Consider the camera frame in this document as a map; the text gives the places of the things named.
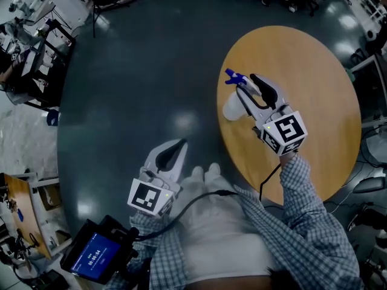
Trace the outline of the black tripod stand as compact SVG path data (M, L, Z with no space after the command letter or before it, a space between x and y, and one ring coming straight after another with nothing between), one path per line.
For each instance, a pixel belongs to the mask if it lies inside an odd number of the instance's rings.
M93 2L93 38L96 37L96 22L103 12L120 7L129 7L135 0L92 0Z

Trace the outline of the black device blue screen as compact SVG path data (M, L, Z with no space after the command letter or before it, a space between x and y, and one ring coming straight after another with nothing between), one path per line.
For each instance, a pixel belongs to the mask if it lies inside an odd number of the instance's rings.
M101 285L116 272L128 279L127 265L138 256L133 248L138 235L138 229L127 230L109 215L99 224L88 219L65 250L60 267Z

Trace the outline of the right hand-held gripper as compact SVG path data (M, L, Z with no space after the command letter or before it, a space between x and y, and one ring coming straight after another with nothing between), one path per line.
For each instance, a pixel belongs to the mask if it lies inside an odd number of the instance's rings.
M259 105L243 87L237 86L236 93L255 120L253 129L258 138L277 155L297 150L308 135L299 111L292 110L281 88L268 78L253 73L250 80L258 87L266 106Z

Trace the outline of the glass-top metal frame cabinet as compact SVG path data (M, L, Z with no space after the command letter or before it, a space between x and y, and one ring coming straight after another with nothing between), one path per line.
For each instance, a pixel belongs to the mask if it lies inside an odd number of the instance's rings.
M387 123L387 61L375 53L350 69L363 128Z

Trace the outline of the person's right forearm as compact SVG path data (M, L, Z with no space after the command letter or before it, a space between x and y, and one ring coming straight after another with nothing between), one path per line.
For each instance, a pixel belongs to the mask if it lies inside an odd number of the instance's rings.
M312 230L334 227L332 216L311 182L310 166L297 152L280 157L280 181L284 194L284 219L301 236Z

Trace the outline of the person's left forearm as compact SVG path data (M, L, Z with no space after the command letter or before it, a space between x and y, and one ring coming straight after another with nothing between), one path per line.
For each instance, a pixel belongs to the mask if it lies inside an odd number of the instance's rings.
M168 215L158 219L142 212L130 217L131 227L138 229L141 236L161 231L171 221ZM155 238L134 242L133 247L138 252L138 256L127 265L129 272L139 271L146 259L153 260L156 266L161 268L175 267L176 264L184 263L179 233L175 227Z

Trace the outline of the white spray bottle blue nozzle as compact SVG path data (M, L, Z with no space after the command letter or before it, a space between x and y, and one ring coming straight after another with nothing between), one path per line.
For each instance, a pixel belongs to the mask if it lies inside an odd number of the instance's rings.
M234 72L230 68L227 68L225 72L230 77L229 80L225 81L227 85L241 86L242 88L245 88L250 95L255 94L261 96L259 88L247 76ZM233 92L223 106L223 116L229 121L236 121L246 114L247 111L237 93Z

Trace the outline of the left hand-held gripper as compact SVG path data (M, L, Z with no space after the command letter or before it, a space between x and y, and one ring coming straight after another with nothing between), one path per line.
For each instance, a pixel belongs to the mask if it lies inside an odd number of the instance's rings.
M177 199L181 186L177 182L186 159L188 143L185 139L167 141L153 148L132 180L127 204L136 210L163 217Z

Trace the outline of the person's legs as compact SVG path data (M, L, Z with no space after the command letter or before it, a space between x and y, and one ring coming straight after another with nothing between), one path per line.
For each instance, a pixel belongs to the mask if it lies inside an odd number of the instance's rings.
M181 183L183 190L178 197L181 208L184 208L190 201L205 193L226 190L235 192L233 186L221 175L205 174L204 178L191 176ZM219 196L209 195L197 200L189 210L202 212L206 210L230 210L240 207L241 201L237 195Z

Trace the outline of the black open shelf rack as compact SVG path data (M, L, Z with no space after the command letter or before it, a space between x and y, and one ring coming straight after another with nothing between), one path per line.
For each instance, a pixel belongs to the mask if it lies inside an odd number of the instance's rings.
M64 80L76 44L55 19L47 20L35 36L23 20L0 24L0 33L13 36L21 49L9 53L0 47L0 92L14 105L48 110L60 106Z

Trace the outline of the person's torso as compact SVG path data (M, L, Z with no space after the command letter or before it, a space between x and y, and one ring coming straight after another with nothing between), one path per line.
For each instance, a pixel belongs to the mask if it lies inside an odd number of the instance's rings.
M341 224L301 236L268 213L252 192L233 187L240 207L188 210L175 227L182 264L151 260L151 290L363 290L359 265Z

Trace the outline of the round wooden table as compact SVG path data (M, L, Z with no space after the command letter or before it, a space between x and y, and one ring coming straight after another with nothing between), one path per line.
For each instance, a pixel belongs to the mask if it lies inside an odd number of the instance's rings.
M359 102L344 67L321 42L300 30L267 26L241 37L223 68L264 76L299 111L308 136L299 153L309 162L319 197L327 200L348 179L362 133ZM267 199L283 203L278 157L253 131L252 117L231 122L218 114L227 151L242 176Z

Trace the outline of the small wooden workbench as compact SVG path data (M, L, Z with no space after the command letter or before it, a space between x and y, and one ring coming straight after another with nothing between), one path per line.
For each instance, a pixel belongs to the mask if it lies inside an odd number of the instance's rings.
M40 254L51 259L33 207L30 186L27 181L0 173L0 183L7 187L7 195L13 204L13 220L23 239Z

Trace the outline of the person's right shoe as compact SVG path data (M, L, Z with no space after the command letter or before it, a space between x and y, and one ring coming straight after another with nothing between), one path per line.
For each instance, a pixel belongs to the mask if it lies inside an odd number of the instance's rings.
M221 169L218 163L212 163L206 173L208 178L216 178L221 175Z

